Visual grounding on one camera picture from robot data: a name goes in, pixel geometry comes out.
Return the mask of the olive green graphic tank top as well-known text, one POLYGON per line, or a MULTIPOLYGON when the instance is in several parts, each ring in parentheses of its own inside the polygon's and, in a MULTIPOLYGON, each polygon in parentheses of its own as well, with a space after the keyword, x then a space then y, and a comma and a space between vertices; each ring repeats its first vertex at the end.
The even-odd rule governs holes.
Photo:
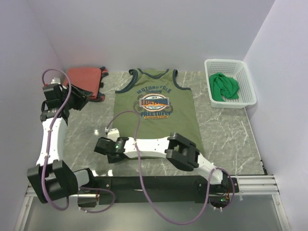
POLYGON ((159 139, 178 133, 205 149, 195 112, 193 92, 181 87, 176 69, 131 69, 131 81, 115 92, 112 126, 121 136, 159 139))

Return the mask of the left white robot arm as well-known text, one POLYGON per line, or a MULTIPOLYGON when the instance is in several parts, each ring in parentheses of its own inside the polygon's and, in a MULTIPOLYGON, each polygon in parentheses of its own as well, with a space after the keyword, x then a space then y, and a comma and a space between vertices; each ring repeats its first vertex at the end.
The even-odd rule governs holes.
POLYGON ((64 162, 64 135, 70 109, 81 110, 89 101, 91 91, 74 85, 46 84, 45 101, 41 105, 40 120, 43 140, 35 167, 27 170, 27 178, 38 199, 47 203, 78 193, 91 193, 96 189, 94 175, 89 168, 73 172, 64 162))

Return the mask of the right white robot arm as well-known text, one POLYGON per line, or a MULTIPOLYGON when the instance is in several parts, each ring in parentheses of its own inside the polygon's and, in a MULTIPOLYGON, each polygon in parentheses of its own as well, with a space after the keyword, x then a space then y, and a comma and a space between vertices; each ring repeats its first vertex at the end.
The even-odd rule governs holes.
POLYGON ((94 152, 107 156, 108 163, 142 158, 168 160, 181 171, 196 171, 208 180, 217 192, 228 187, 228 175, 208 161, 197 149, 196 144, 178 133, 159 139, 134 139, 133 137, 109 137, 98 139, 94 152))

